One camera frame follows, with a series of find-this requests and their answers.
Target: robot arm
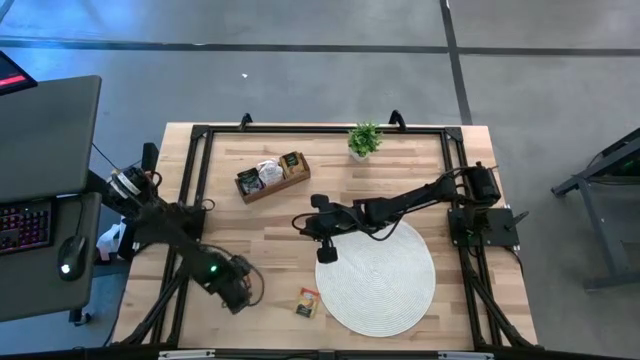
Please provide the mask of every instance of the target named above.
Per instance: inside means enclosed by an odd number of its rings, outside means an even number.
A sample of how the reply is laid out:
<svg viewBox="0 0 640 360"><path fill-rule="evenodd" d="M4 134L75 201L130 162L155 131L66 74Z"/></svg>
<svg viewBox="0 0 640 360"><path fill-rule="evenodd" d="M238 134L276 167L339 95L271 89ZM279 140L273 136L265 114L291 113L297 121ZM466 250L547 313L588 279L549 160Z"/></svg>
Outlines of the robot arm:
<svg viewBox="0 0 640 360"><path fill-rule="evenodd" d="M467 194L459 194L456 178L467 179ZM353 206L329 202L326 195L311 196L311 206L318 213L300 214L293 219L294 228L300 234L310 236L322 242L318 249L318 260L331 263L338 259L337 251L331 237L362 231L374 240L386 240L395 230L402 217L408 213L435 205L439 202L458 202L465 205L468 212L468 224L473 224L473 214L478 209L488 208L500 200L493 171L477 163L476 166L457 168L444 173L436 181L393 198L370 198L354 200ZM295 225L295 221L307 217L304 228ZM374 234L389 225L393 228L389 233L377 238Z"/></svg>

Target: round placemat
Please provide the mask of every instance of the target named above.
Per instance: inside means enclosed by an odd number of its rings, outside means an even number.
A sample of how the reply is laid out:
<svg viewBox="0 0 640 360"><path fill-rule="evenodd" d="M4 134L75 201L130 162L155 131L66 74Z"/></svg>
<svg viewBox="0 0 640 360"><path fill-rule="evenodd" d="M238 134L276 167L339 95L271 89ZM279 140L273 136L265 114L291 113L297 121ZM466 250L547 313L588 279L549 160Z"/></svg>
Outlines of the round placemat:
<svg viewBox="0 0 640 360"><path fill-rule="evenodd" d="M316 284L325 307L342 325L384 337L422 319L433 299L436 273L427 245L409 224L401 221L385 241L358 231L336 236L333 243L338 261L316 261Z"/></svg>

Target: wooden table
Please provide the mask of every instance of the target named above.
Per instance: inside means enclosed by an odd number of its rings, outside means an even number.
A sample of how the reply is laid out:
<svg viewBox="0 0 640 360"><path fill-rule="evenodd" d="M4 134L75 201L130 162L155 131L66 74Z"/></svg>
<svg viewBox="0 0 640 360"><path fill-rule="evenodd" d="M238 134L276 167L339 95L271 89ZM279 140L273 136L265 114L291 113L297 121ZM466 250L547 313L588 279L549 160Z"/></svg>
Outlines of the wooden table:
<svg viewBox="0 0 640 360"><path fill-rule="evenodd" d="M167 201L178 198L192 125L167 124L157 167L164 177L160 196ZM496 165L488 128L463 126L462 131L468 162ZM416 326L393 337L370 338L342 326L322 304L314 319L294 314L300 288L316 289L314 270L318 244L297 234L290 224L293 216L314 210L309 204L311 194L326 194L331 201L350 204L357 198L404 193L434 181L444 171L441 144L433 135L385 134L380 151L365 163L357 163L350 158L346 139L346 134L215 135L204 198L215 200L217 206L207 217L202 241L247 257L264 273L266 292L260 305L231 315L221 308L217 295L210 296L191 282L181 347L472 348L460 260L449 239L448 204L405 216L405 221L426 241L436 267L437 286L433 303ZM201 158L202 147L199 146L196 159ZM233 181L235 174L267 158L293 150L304 153L311 167L311 179L245 205ZM452 151L452 157L456 158L453 146ZM196 161L190 201L199 168ZM129 335L157 298L166 252L166 246L153 245L134 259L114 341ZM536 335L518 263L504 249L487 248L486 252L496 302L521 334L535 343ZM173 303L170 303L163 336L169 332L173 308ZM490 339L484 306L479 305L479 312L483 335Z"/></svg>

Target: white object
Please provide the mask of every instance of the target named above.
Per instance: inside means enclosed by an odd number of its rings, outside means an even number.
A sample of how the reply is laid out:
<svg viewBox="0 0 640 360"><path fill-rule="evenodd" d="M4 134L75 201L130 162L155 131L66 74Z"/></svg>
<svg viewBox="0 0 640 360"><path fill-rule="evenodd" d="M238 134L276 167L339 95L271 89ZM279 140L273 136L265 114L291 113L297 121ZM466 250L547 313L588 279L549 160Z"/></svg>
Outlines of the white object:
<svg viewBox="0 0 640 360"><path fill-rule="evenodd" d="M424 239L409 224L401 221L385 241L354 232L334 237L333 243L338 261L316 262L316 285L325 307L342 325L385 337L409 330L424 317L436 273Z"/></svg>
<svg viewBox="0 0 640 360"><path fill-rule="evenodd" d="M256 169L258 169L260 180L262 180L265 185L273 185L282 181L284 171L276 159L263 161L256 166Z"/></svg>
<svg viewBox="0 0 640 360"><path fill-rule="evenodd" d="M357 152L353 151L353 150L351 149L351 147L349 147L349 154L351 154L351 156L352 156L354 159L356 159L356 161L357 161L357 162L363 162L363 161L365 161L365 160L369 157L369 155L371 155L371 153L368 153L368 154L367 154L367 155L365 155L365 156L360 156L360 155L358 155L358 153L357 153Z"/></svg>
<svg viewBox="0 0 640 360"><path fill-rule="evenodd" d="M111 229L105 231L104 234L98 238L96 247L100 252L100 259L103 261L109 261L109 253L118 252L120 239L127 227L127 225L122 222L122 219L124 219L124 217L121 217L120 224L111 225Z"/></svg>

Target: concrete floor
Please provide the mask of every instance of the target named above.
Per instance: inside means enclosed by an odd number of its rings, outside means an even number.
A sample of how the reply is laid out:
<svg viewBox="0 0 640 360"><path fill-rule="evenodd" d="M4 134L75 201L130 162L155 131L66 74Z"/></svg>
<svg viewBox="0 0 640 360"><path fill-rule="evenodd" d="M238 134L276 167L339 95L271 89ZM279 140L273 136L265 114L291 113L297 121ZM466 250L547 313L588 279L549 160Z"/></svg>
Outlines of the concrete floor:
<svg viewBox="0 0 640 360"><path fill-rule="evenodd" d="M637 1L449 5L459 46L640 48ZM0 23L3 38L447 44L436 0L16 0ZM461 124L448 54L0 49L38 80L101 75L95 143L117 165L136 161L142 142L160 144L167 121L239 121L250 112L258 122L383 122L397 108L410 123ZM640 125L637 60L460 59L472 120L490 127L505 196L531 212L519 225L521 256L538 338L549 349L640 357L640 286L582 290L582 280L604 275L603 259L579 196L549 192ZM91 165L110 170L97 156ZM123 286L115 276L95 280L90 307L99 321L84 328L64 314L0 324L0 353L101 345ZM36 343L15 335L45 331Z"/></svg>

